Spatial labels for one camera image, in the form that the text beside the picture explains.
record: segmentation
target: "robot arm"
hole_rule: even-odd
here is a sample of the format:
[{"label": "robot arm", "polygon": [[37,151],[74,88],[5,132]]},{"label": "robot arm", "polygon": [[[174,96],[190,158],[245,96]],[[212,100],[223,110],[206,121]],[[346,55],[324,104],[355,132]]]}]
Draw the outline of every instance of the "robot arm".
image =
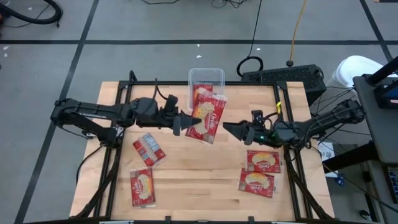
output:
[{"label": "robot arm", "polygon": [[290,145],[294,148],[303,148],[306,138],[310,138],[337,124],[356,124],[364,119],[362,107],[357,101],[345,100],[339,103],[330,112],[321,114],[304,122],[276,121],[269,129],[265,121],[272,115],[263,117],[262,111],[252,111],[252,122],[223,123],[223,127],[245,145],[252,142],[270,147]]},{"label": "robot arm", "polygon": [[143,127],[170,128],[176,136],[180,130],[184,130],[201,119],[192,118],[183,111],[178,112],[178,98],[169,95],[164,108],[158,109],[157,102],[152,98],[137,98],[128,104],[116,104],[113,106],[82,103],[71,98],[58,100],[51,115],[52,122],[62,127],[63,125],[75,125],[88,133],[97,136],[101,145],[116,147],[118,131],[114,128],[104,128],[88,118],[99,118],[113,121],[117,126],[128,128],[133,124]]}]

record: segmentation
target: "black metal frame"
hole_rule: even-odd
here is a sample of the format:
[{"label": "black metal frame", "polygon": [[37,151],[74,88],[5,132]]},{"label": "black metal frame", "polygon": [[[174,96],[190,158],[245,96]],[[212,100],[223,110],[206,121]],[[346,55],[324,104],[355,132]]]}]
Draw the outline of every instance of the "black metal frame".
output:
[{"label": "black metal frame", "polygon": [[[126,89],[126,97],[124,102],[128,103],[130,102],[131,99],[131,93],[134,85],[154,85],[154,81],[137,81],[134,75],[130,73],[130,80],[129,81],[119,81],[118,83],[118,91],[116,93],[116,99],[115,103],[120,103],[123,91]],[[159,81],[157,82],[158,85],[188,85],[188,82],[186,81]],[[274,96],[275,96],[275,103],[280,102],[280,96],[279,96],[279,90],[283,91],[284,95],[284,100],[285,100],[285,107],[286,107],[286,112],[287,112],[287,118],[289,121],[293,121],[293,113],[292,113],[292,108],[290,105],[290,98],[289,98],[289,92],[287,89],[287,84],[286,82],[270,82],[270,83],[249,83],[249,82],[226,82],[226,85],[230,86],[240,86],[240,85],[251,85],[251,86],[272,86],[274,90]],[[279,119],[283,120],[284,115],[279,114]],[[120,138],[120,141],[123,143],[123,138],[124,135],[122,135]],[[112,155],[112,150],[116,151],[115,154],[115,160],[114,162],[117,162],[119,164],[120,160],[120,155],[121,155],[121,150],[122,150],[123,145],[120,144],[119,147],[116,149],[111,149],[107,148],[105,152],[105,157],[104,157],[104,162],[102,166],[102,171],[101,171],[101,178],[99,184],[101,185],[104,182],[105,177],[108,174],[108,169],[109,169],[109,163],[110,163],[110,158]],[[291,160],[290,153],[289,153],[289,148],[284,147],[284,153],[287,155],[287,158]],[[307,186],[306,181],[305,181],[305,174],[304,174],[304,169],[303,169],[303,164],[302,164],[302,158],[300,155],[300,152],[295,151],[295,157],[296,157],[296,167],[298,170],[298,176],[300,177],[300,180],[304,184],[304,186]],[[98,202],[94,208],[94,213],[92,217],[88,218],[71,218],[68,220],[53,220],[53,221],[47,221],[47,222],[35,222],[36,224],[42,223],[42,224],[53,224],[53,223],[82,223],[82,224],[91,224],[91,223],[99,223],[103,221],[111,221],[111,214],[112,214],[112,208],[113,208],[113,200],[114,200],[114,194],[116,191],[116,182],[118,179],[118,173],[113,177],[111,183],[110,183],[110,188],[109,188],[109,193],[108,193],[108,201],[106,205],[106,213],[105,216],[100,216],[100,210],[102,206],[102,197],[98,199]],[[342,222],[338,220],[320,220],[320,219],[314,219],[312,215],[312,209],[311,206],[308,202],[308,200],[303,197],[303,202],[305,206],[305,213],[306,213],[306,218],[301,217],[300,214],[300,206],[299,206],[299,199],[297,197],[297,190],[296,190],[296,183],[294,182],[293,178],[289,176],[289,187],[290,187],[290,194],[292,197],[292,205],[293,205],[293,210],[294,210],[294,217],[296,222],[301,222],[301,223],[338,223],[338,224],[357,224],[355,222]],[[178,224],[185,224],[185,223],[200,223],[198,220],[196,221],[172,221],[170,216],[166,216],[165,220],[134,220],[135,224],[147,224],[147,223],[165,223],[165,224],[171,224],[171,223],[178,223]],[[224,222],[224,221],[208,221],[206,223],[214,223],[214,224],[224,224],[224,223],[233,223],[233,224],[244,224],[244,223],[249,223],[249,224],[255,224],[255,223],[260,223],[260,224],[271,224],[272,222],[257,222],[254,220],[254,217],[248,217],[248,221],[240,221],[240,222]]]}]

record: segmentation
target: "gray floor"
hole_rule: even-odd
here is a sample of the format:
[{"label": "gray floor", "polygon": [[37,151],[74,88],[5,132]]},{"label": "gray floor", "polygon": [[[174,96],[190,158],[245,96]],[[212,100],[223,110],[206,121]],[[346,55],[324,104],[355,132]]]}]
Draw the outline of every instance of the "gray floor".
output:
[{"label": "gray floor", "polygon": [[[159,80],[186,80],[191,68],[222,68],[227,80],[239,80],[235,68],[247,56],[249,44],[228,44],[228,41],[201,43],[204,43],[203,39],[250,40],[259,5],[255,0],[245,2],[239,9],[230,5],[214,9],[211,0],[181,0],[171,5],[156,6],[138,0],[58,2],[65,11],[60,28],[52,24],[0,30],[0,104],[3,105],[0,110],[0,125],[3,127],[0,135],[1,223],[13,223],[16,219],[49,128],[53,103],[59,98],[65,80],[73,77],[69,89],[64,89],[68,89],[68,97],[92,102],[97,99],[102,81],[125,80],[131,69],[139,80],[153,80],[155,77]],[[290,52],[289,40],[302,3],[302,0],[263,1],[256,39],[269,41],[255,45],[252,54],[263,58],[265,69],[285,66]],[[398,4],[377,4],[372,0],[366,0],[366,4],[386,43],[377,39],[360,0],[308,0],[297,40],[340,42],[296,45],[295,65],[317,64],[324,71],[327,82],[338,64],[350,55],[362,55],[386,63],[388,55],[380,44],[395,44],[388,45],[388,49],[393,57],[398,55],[397,41],[392,41],[398,40]],[[46,3],[40,0],[11,0],[9,5],[31,17],[37,16],[45,6]],[[95,9],[93,21],[86,24],[92,9]],[[48,9],[43,17],[52,13],[53,9]],[[11,17],[5,25],[23,23]],[[82,35],[85,26],[89,28],[87,41]],[[44,41],[38,44],[35,40]],[[197,41],[185,44],[153,41],[142,45],[132,41],[127,45],[112,45],[91,40]],[[286,41],[275,44],[273,40]],[[346,40],[362,41],[348,45]],[[258,65],[250,62],[243,67],[247,72],[257,69]],[[365,124],[345,128],[368,133]],[[369,140],[369,136],[342,132],[331,138],[342,144],[363,144]],[[37,177],[25,222],[68,217],[75,190],[75,172],[83,158],[84,148],[84,140],[55,131]],[[355,167],[353,169],[347,176],[358,175],[359,171]],[[329,181],[329,187],[332,202],[336,205],[336,217],[360,222],[356,212],[366,209],[366,205],[359,191],[349,184],[340,187],[333,181]]]}]

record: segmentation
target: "wooden board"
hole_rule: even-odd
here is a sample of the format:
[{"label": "wooden board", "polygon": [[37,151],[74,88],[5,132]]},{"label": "wooden board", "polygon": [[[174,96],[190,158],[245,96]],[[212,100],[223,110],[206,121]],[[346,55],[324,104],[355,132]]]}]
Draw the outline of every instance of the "wooden board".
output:
[{"label": "wooden board", "polygon": [[[114,104],[116,82],[104,82],[98,103]],[[310,118],[309,108],[302,83],[288,83],[291,106],[296,121]],[[178,105],[187,107],[187,86],[160,86],[164,95],[178,97]],[[134,86],[131,99],[153,95],[153,86]],[[275,112],[274,93],[269,86],[226,86],[228,102],[221,122],[251,120],[251,110],[263,110],[264,114]],[[158,105],[165,103],[160,96]],[[101,125],[108,121],[96,120]],[[155,208],[133,208],[131,202],[130,169],[144,167],[132,143],[146,132],[152,133],[167,155],[165,161],[154,169]],[[184,136],[174,136],[170,129],[138,128],[132,126],[124,137],[118,183],[113,203],[112,219],[164,220],[170,215],[173,220],[247,221],[254,216],[257,221],[292,221],[294,213],[285,166],[277,177],[277,190],[273,198],[237,190],[240,168],[244,167],[247,149],[278,151],[267,146],[245,146],[220,124],[213,145]],[[98,141],[88,141],[85,156],[98,147]],[[98,188],[104,150],[86,161],[81,168],[76,187],[71,215],[78,213]],[[319,154],[313,150],[302,151],[303,166],[308,189],[325,211],[333,216],[333,209]],[[108,193],[104,194],[101,214],[104,214]],[[300,202],[304,216],[304,207]]]}]

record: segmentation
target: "white object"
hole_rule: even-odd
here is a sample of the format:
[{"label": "white object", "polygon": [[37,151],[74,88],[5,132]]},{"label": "white object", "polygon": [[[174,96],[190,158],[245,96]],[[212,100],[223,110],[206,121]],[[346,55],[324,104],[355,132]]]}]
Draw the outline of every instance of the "white object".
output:
[{"label": "white object", "polygon": [[354,86],[354,77],[358,77],[363,74],[373,74],[381,67],[383,67],[383,65],[366,57],[358,55],[350,56],[344,59],[337,67],[336,71],[333,72],[331,79],[326,83],[326,87],[334,86],[340,88],[351,88]]},{"label": "white object", "polygon": [[193,86],[197,84],[212,84],[213,93],[223,95],[225,72],[219,68],[193,68],[188,72],[188,83],[187,108],[191,110],[193,104]]},{"label": "white object", "polygon": [[[318,145],[318,150],[322,154],[322,162],[327,159],[331,159],[335,156],[333,144],[330,142],[322,142],[321,144]],[[325,174],[325,177],[337,178],[337,174],[335,174],[334,172],[330,172]]]}]

